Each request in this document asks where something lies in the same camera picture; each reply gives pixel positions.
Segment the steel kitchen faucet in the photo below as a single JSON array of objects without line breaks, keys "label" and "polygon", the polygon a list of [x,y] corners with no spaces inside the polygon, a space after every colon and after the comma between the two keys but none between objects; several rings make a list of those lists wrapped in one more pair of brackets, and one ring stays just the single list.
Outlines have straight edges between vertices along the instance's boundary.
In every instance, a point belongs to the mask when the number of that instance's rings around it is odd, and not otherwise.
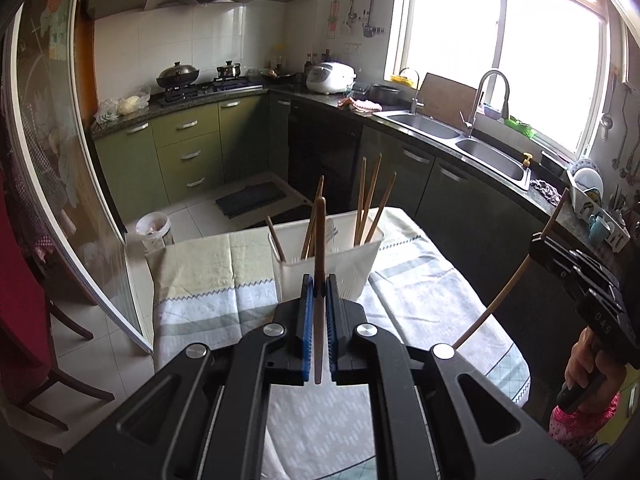
[{"label": "steel kitchen faucet", "polygon": [[480,77],[480,83],[478,84],[478,88],[475,91],[472,107],[469,112],[469,115],[466,117],[464,117],[463,115],[460,115],[464,125],[463,134],[468,138],[472,136],[472,132],[475,128],[476,115],[477,115],[478,108],[480,107],[480,103],[482,102],[482,98],[487,98],[487,103],[491,102],[492,94],[494,93],[494,90],[490,90],[489,92],[486,92],[486,89],[485,89],[486,82],[490,78],[494,78],[494,79],[500,78],[502,80],[504,91],[503,91],[502,104],[500,107],[500,118],[502,120],[506,120],[510,118],[510,105],[509,105],[509,99],[511,94],[510,81],[508,78],[506,78],[506,75],[501,70],[498,70],[498,68],[491,68],[486,73],[484,73],[483,76]]}]

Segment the dark brown chopstick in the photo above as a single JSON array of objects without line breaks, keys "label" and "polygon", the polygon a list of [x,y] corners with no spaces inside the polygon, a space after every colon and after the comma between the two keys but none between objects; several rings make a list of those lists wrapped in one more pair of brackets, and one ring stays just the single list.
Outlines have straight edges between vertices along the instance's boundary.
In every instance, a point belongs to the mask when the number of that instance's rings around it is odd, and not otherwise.
[{"label": "dark brown chopstick", "polygon": [[316,232],[314,232],[314,383],[322,383],[324,344],[324,289],[326,285],[326,200],[314,201],[316,206]]}]

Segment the steel double sink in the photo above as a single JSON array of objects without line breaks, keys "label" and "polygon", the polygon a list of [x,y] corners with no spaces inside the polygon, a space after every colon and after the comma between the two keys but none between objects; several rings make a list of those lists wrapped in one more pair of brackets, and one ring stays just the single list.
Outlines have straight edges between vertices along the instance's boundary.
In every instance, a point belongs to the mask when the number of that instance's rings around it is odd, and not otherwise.
[{"label": "steel double sink", "polygon": [[500,174],[501,177],[510,180],[523,191],[529,189],[530,170],[522,162],[503,154],[481,140],[466,136],[454,127],[404,110],[377,112],[373,116],[390,122],[394,126],[408,128],[424,138],[447,145],[448,148],[453,148],[466,159],[474,160],[495,174]]}]

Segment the sliding glass door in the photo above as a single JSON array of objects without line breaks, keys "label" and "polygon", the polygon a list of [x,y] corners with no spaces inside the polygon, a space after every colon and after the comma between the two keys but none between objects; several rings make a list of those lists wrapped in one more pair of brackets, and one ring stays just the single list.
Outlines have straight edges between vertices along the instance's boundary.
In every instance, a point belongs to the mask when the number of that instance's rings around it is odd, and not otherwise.
[{"label": "sliding glass door", "polygon": [[3,38],[3,104],[27,200],[85,295],[142,351],[125,241],[108,210],[82,126],[76,81],[79,0],[24,0]]}]

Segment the dish rack with dishes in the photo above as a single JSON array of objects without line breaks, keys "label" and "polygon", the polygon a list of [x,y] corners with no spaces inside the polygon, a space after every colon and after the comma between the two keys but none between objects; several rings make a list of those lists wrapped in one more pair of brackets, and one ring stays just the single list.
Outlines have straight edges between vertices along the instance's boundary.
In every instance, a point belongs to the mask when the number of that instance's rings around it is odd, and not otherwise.
[{"label": "dish rack with dishes", "polygon": [[566,170],[570,186],[570,201],[579,220],[592,225],[592,218],[601,218],[608,226],[604,241],[618,254],[630,241],[622,216],[604,206],[604,184],[597,165],[589,158],[578,159]]}]

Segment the small black pot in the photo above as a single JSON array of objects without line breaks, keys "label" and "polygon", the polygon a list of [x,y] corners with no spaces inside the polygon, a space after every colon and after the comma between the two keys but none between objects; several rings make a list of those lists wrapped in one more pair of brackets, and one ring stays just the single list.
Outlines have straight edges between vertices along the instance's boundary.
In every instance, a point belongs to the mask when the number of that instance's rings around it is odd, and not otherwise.
[{"label": "small black pot", "polygon": [[217,67],[218,78],[222,80],[238,79],[242,75],[240,63],[231,60],[224,62],[224,65]]}]

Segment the plastic bag with food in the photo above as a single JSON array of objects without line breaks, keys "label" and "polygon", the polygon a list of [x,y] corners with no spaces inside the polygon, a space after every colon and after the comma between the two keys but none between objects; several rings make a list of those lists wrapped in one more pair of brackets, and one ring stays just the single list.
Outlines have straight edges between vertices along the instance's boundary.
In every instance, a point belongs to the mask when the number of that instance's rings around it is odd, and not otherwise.
[{"label": "plastic bag with food", "polygon": [[107,99],[99,104],[94,119],[99,125],[114,122],[117,118],[144,110],[149,106],[150,94],[146,91],[134,92],[131,96],[117,101]]}]

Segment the reddish brown chopstick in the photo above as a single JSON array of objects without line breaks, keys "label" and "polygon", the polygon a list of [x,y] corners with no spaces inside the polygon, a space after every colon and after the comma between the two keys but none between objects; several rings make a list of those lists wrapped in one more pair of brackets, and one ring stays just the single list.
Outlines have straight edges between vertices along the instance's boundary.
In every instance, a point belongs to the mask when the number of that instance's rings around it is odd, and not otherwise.
[{"label": "reddish brown chopstick", "polygon": [[[323,185],[324,176],[321,176],[318,182],[316,194],[314,194],[314,200],[318,200],[318,198],[322,197]],[[309,256],[311,242],[314,238],[314,222],[316,222],[316,206],[312,206],[311,216],[306,229],[302,251],[300,252],[300,260],[304,260]]]},{"label": "reddish brown chopstick", "polygon": [[269,233],[271,235],[274,247],[277,249],[277,254],[278,254],[279,260],[282,263],[286,263],[285,253],[284,253],[282,245],[280,243],[280,240],[279,240],[279,237],[278,237],[278,233],[274,229],[274,225],[273,225],[272,220],[271,220],[271,218],[269,216],[266,216],[266,223],[267,223],[268,230],[269,230]]}]

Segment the red chair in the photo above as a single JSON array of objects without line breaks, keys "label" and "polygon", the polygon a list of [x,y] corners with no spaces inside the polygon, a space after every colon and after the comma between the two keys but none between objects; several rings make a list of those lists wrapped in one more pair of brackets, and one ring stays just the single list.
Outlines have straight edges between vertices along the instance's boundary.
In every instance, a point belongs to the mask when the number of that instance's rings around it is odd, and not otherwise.
[{"label": "red chair", "polygon": [[56,384],[93,399],[111,402],[114,394],[88,385],[58,366],[51,320],[85,340],[93,333],[66,315],[38,283],[15,240],[6,205],[1,206],[1,390],[9,404],[66,431],[62,420],[32,401]]}]

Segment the pink dish cloth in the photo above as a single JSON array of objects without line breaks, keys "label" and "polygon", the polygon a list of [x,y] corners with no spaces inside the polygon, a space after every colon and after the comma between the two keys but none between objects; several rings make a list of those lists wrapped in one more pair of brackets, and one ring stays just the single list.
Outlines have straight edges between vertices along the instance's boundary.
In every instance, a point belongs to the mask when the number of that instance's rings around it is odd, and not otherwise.
[{"label": "pink dish cloth", "polygon": [[356,100],[351,96],[340,99],[337,102],[337,107],[341,110],[351,110],[359,115],[371,115],[373,113],[382,112],[383,110],[381,104],[369,100]]}]

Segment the white trash bucket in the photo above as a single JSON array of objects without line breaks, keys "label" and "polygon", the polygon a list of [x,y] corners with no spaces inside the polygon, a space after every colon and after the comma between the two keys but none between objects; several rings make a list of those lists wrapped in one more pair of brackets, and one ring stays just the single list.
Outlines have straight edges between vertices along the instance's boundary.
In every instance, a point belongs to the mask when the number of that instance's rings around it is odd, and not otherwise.
[{"label": "white trash bucket", "polygon": [[136,233],[146,252],[156,252],[174,244],[171,222],[167,214],[153,211],[136,223]]}]

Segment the black wok with lid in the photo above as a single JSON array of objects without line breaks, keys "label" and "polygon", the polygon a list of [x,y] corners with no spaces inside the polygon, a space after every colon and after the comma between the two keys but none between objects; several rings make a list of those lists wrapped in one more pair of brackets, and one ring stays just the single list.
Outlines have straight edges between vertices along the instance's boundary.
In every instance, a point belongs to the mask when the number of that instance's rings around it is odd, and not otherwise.
[{"label": "black wok with lid", "polygon": [[197,68],[177,61],[157,76],[156,83],[160,88],[169,90],[193,84],[198,76],[200,76],[200,71]]}]

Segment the wooden cutting board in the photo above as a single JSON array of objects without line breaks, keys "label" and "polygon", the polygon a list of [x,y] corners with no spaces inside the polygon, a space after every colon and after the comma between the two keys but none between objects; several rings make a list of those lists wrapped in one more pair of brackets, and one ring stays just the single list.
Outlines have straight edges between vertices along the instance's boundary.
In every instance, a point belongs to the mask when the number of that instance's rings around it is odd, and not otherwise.
[{"label": "wooden cutting board", "polygon": [[466,84],[427,73],[418,92],[416,111],[460,131],[468,128],[476,90]]}]

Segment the dark floor mat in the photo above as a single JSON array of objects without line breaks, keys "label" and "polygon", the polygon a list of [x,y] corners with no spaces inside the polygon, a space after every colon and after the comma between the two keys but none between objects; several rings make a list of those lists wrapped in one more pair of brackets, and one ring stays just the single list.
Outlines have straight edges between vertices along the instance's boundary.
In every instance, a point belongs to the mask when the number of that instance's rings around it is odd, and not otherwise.
[{"label": "dark floor mat", "polygon": [[238,192],[218,198],[216,204],[229,219],[268,206],[285,198],[286,194],[274,182],[247,185]]}]

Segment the gas stove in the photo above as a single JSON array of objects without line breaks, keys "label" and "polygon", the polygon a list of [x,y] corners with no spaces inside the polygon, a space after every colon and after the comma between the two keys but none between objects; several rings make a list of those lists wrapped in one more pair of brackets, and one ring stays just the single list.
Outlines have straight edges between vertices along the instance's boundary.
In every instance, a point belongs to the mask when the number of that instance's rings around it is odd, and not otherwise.
[{"label": "gas stove", "polygon": [[188,84],[185,87],[165,90],[156,96],[156,102],[159,106],[166,107],[176,103],[191,102],[208,98],[209,96],[216,96],[216,94],[258,90],[261,88],[262,84],[256,84],[256,82],[251,82],[246,78],[215,79],[201,84]]}]

